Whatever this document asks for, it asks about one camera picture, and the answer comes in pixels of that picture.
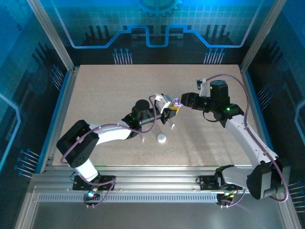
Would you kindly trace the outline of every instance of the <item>wooden work surface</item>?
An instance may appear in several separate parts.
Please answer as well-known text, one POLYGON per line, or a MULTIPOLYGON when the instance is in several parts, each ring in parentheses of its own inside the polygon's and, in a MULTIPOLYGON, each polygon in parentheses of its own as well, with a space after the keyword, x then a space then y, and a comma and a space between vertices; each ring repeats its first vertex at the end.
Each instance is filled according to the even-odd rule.
MULTIPOLYGON (((171 98, 199 93, 197 79, 221 73, 242 79, 237 65, 81 65, 61 136, 80 119, 89 124, 118 122, 131 112, 137 100, 148 100, 155 93, 171 98)), ((218 79, 226 80, 231 102, 245 111, 242 87, 231 78, 218 79)), ((248 120, 256 131, 252 112, 248 120)), ((144 137, 144 143, 138 135, 98 145, 90 159, 95 165, 250 165, 242 148, 220 123, 210 123, 201 111, 188 107, 182 107, 169 124, 158 120, 144 137), (163 144, 156 139, 160 133, 167 136, 163 144)), ((54 165, 60 165, 60 157, 57 151, 54 165)))

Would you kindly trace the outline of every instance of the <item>small white object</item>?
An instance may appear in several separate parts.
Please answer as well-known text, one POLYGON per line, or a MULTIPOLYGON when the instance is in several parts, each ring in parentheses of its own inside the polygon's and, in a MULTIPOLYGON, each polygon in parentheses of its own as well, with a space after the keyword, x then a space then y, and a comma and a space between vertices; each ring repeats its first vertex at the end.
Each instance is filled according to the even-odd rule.
POLYGON ((206 79, 202 79, 202 84, 200 85, 201 89, 200 89, 200 93, 199 96, 200 97, 207 97, 208 96, 208 92, 209 92, 209 86, 208 86, 208 82, 206 81, 206 79))
POLYGON ((157 139, 158 139, 158 142, 164 143, 166 141, 166 135, 165 134, 158 134, 157 139))

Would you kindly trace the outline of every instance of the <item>cable connector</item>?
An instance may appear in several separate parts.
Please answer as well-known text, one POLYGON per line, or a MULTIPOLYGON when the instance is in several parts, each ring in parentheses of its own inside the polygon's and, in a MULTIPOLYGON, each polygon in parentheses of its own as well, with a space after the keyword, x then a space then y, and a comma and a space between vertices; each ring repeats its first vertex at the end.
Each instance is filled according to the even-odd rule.
POLYGON ((206 79, 197 80, 197 88, 200 90, 200 97, 207 97, 209 93, 209 86, 206 79))
POLYGON ((224 206, 225 206, 227 209, 229 209, 229 206, 228 206, 227 204, 226 204, 226 205, 221 205, 221 206, 220 206, 220 209, 223 209, 224 206))
POLYGON ((156 107, 162 114, 164 108, 168 108, 172 102, 172 99, 168 95, 156 94, 156 107))

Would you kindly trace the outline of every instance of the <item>cable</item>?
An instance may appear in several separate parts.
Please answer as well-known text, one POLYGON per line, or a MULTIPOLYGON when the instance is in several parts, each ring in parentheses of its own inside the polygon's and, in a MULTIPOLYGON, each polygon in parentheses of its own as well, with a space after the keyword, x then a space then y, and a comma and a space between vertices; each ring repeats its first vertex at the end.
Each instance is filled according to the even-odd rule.
POLYGON ((87 135, 91 134, 91 133, 94 132, 94 131, 100 130, 101 128, 109 127, 109 126, 117 126, 117 127, 122 127, 122 128, 124 128, 124 129, 127 129, 127 130, 131 130, 131 131, 136 132, 136 133, 139 133, 139 134, 146 134, 146 133, 150 132, 150 131, 154 128, 154 126, 156 125, 156 119, 157 119, 157 111, 156 111, 156 107, 154 106, 154 102, 152 101, 152 97, 155 97, 155 95, 149 96, 149 101, 150 101, 151 104, 152 104, 154 119, 153 119, 152 126, 151 126, 151 128, 149 128, 149 130, 146 130, 146 131, 134 130, 134 129, 131 129, 131 128, 126 127, 126 126, 124 126, 124 125, 121 125, 121 124, 104 124, 104 125, 98 126, 98 127, 94 128, 94 129, 88 131, 88 132, 85 133, 83 136, 81 136, 81 137, 80 137, 80 138, 70 147, 70 149, 68 149, 67 152, 64 153, 64 155, 61 157, 61 163, 62 163, 62 164, 65 164, 65 165, 68 164, 68 162, 65 162, 65 161, 63 161, 63 160, 64 160, 64 159, 67 157, 67 155, 76 147, 76 145, 77 145, 78 143, 80 143, 87 135))
POLYGON ((235 187, 236 187, 236 193, 235 193, 235 195, 237 195, 237 194, 238 194, 238 186, 235 185, 235 187))
POLYGON ((107 191, 107 193, 106 193, 106 195, 103 197, 103 199, 100 200, 100 202, 98 202, 97 204, 93 204, 93 205, 92 205, 93 208, 96 207, 96 206, 99 206, 99 205, 106 199, 106 197, 107 197, 108 194, 110 193, 111 189, 114 187, 115 183, 116 183, 116 182, 114 181, 114 183, 111 185, 110 189, 107 191))
POLYGON ((217 122, 218 122, 218 120, 209 120, 209 119, 207 119, 207 118, 204 116, 204 113, 203 113, 203 117, 204 117, 204 119, 205 119, 206 121, 209 121, 209 122, 211 122, 211 123, 217 123, 217 122))
POLYGON ((281 172, 281 169, 279 168, 279 166, 276 164, 276 162, 273 160, 273 158, 271 157, 271 155, 267 152, 267 150, 262 146, 262 144, 256 139, 256 137, 253 135, 253 133, 251 132, 251 130, 249 129, 248 127, 248 123, 247 123, 247 116, 248 116, 248 112, 249 112, 249 107, 250 107, 250 102, 249 102, 249 95, 248 95, 248 92, 244 86, 244 84, 239 80, 237 79, 235 76, 232 76, 232 75, 229 75, 229 74, 219 74, 219 75, 214 75, 208 79, 206 79, 206 81, 209 81, 211 79, 214 79, 216 77, 220 77, 220 76, 226 76, 226 77, 230 77, 230 78, 233 78, 235 79, 243 88, 244 90, 244 93, 246 95, 246 98, 247 98, 247 108, 246 108, 246 111, 245 111, 245 114, 244 114, 244 127, 246 128, 248 134, 251 136, 251 138, 255 141, 255 143, 261 148, 261 150, 263 151, 264 155, 266 155, 270 161, 272 162, 272 164, 274 165, 274 167, 276 168, 282 182, 283 182, 283 185, 284 185, 284 189, 285 189, 285 197, 283 199, 277 199, 277 198, 274 198, 274 197, 269 197, 277 202, 286 202, 289 198, 289 190, 288 190, 288 185, 283 177, 283 174, 281 172))
POLYGON ((198 179, 199 179, 199 177, 196 178, 196 184, 200 185, 200 183, 198 183, 198 179))
POLYGON ((240 196, 240 198, 238 199, 238 201, 236 201, 236 202, 234 202, 234 203, 231 202, 231 204, 228 206, 228 208, 233 207, 233 206, 235 206, 236 204, 238 204, 238 203, 243 199, 243 197, 244 197, 245 194, 246 194, 246 189, 244 188, 244 191, 243 191, 242 195, 240 196))
POLYGON ((70 175, 70 180, 74 182, 74 180, 72 180, 72 176, 76 173, 76 171, 74 171, 71 175, 70 175))

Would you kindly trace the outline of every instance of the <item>metal frame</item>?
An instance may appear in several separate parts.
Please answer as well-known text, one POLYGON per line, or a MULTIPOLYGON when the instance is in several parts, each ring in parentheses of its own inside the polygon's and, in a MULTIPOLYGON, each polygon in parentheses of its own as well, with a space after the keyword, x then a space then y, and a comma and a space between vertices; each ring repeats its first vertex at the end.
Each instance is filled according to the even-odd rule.
MULTIPOLYGON (((270 9, 261 29, 251 45, 249 52, 247 53, 242 63, 242 76, 245 85, 250 90, 250 85, 247 82, 245 76, 246 70, 256 55, 259 47, 263 43, 266 35, 271 29, 276 17, 280 13, 286 0, 276 0, 270 9)), ((65 50, 55 28, 53 27, 48 15, 43 9, 39 0, 28 0, 28 3, 32 7, 36 17, 41 23, 43 29, 47 33, 49 39, 54 45, 60 58, 64 62, 68 70, 74 69, 74 65, 65 50)), ((53 154, 55 152, 55 141, 59 138, 61 133, 62 124, 65 118, 65 114, 68 109, 69 101, 71 98, 73 86, 75 83, 77 70, 73 72, 73 76, 67 82, 64 96, 60 106, 60 112, 56 118, 53 131, 51 133, 51 139, 47 148, 47 153, 43 161, 41 169, 42 174, 35 174, 30 182, 26 197, 24 199, 18 221, 16 223, 17 229, 30 228, 35 217, 35 211, 38 202, 45 201, 45 196, 50 198, 58 198, 56 202, 82 202, 82 195, 85 194, 81 191, 71 190, 70 175, 72 169, 67 166, 53 166, 53 154)), ((250 103, 252 107, 255 106, 255 102, 250 93, 250 103)), ((253 109, 254 119, 258 128, 259 135, 266 142, 266 136, 264 135, 264 128, 259 120, 258 112, 253 109)), ((199 175, 212 175, 217 167, 204 167, 204 166, 106 166, 97 167, 105 175, 116 175, 117 184, 116 190, 111 195, 126 196, 133 194, 134 196, 142 195, 146 193, 152 194, 164 194, 168 195, 182 195, 189 197, 190 195, 214 195, 215 193, 221 193, 218 190, 202 192, 199 185, 196 184, 195 179, 199 175)), ((283 194, 277 195, 278 198, 282 198, 283 194)), ((283 221, 286 228, 301 228, 296 215, 295 209, 291 199, 285 203, 279 204, 283 221)))
POLYGON ((242 73, 245 73, 250 66, 253 58, 255 57, 257 51, 264 42, 266 36, 271 30, 277 16, 280 14, 283 6, 285 5, 286 0, 275 0, 271 9, 269 10, 261 28, 259 29, 257 36, 255 37, 253 43, 251 44, 244 60, 242 62, 242 73))
POLYGON ((57 54, 61 58, 63 64, 66 66, 69 72, 73 71, 74 64, 63 45, 58 33, 56 32, 47 12, 44 10, 41 2, 39 0, 27 0, 30 7, 32 8, 35 16, 40 22, 42 28, 50 39, 52 45, 54 46, 57 54))

